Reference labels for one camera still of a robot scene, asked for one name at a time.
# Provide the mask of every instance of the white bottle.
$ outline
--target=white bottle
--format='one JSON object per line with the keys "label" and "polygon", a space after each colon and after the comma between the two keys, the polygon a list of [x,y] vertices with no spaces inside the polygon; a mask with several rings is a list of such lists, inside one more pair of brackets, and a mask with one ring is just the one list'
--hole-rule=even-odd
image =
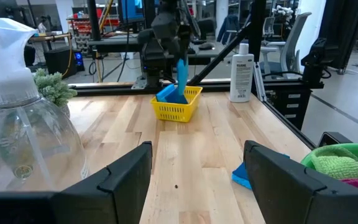
{"label": "white bottle", "polygon": [[247,102],[250,99],[254,55],[248,54],[248,44],[240,44],[239,54],[233,55],[231,65],[230,101]]}

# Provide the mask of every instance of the yellow plastic basket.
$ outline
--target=yellow plastic basket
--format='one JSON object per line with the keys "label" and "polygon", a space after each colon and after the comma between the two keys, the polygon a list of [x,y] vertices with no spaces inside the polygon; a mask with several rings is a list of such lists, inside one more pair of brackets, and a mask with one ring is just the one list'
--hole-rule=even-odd
{"label": "yellow plastic basket", "polygon": [[155,116],[157,119],[166,121],[189,122],[194,110],[198,106],[200,93],[203,87],[186,86],[185,97],[187,105],[178,103],[162,103],[158,102],[155,97],[150,101],[153,105]]}

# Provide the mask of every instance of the clear plastic bottle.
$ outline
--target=clear plastic bottle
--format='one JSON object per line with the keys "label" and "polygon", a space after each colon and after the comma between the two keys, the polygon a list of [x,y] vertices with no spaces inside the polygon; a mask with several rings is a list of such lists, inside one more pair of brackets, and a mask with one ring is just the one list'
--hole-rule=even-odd
{"label": "clear plastic bottle", "polygon": [[89,173],[72,123],[40,97],[18,56],[34,33],[30,27],[0,19],[0,57],[9,59],[0,58],[0,191],[63,190]]}

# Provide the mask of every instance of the green plant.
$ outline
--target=green plant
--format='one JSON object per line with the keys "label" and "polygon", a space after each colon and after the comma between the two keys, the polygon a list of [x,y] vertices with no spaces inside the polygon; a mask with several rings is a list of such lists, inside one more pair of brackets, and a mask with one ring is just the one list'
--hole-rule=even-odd
{"label": "green plant", "polygon": [[69,99],[77,95],[77,91],[69,89],[62,81],[62,74],[59,72],[49,75],[44,69],[39,68],[34,81],[39,93],[59,107],[66,105]]}

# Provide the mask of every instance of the butcher block tabletop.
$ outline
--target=butcher block tabletop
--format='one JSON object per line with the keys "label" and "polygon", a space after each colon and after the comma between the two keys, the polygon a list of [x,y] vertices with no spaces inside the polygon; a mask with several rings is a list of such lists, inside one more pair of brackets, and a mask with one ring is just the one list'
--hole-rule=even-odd
{"label": "butcher block tabletop", "polygon": [[152,97],[70,100],[91,173],[152,141],[152,176],[140,223],[264,223],[252,191],[231,180],[244,142],[256,141],[298,162],[310,149],[254,96],[231,103],[228,93],[202,93],[189,123],[157,120]]}

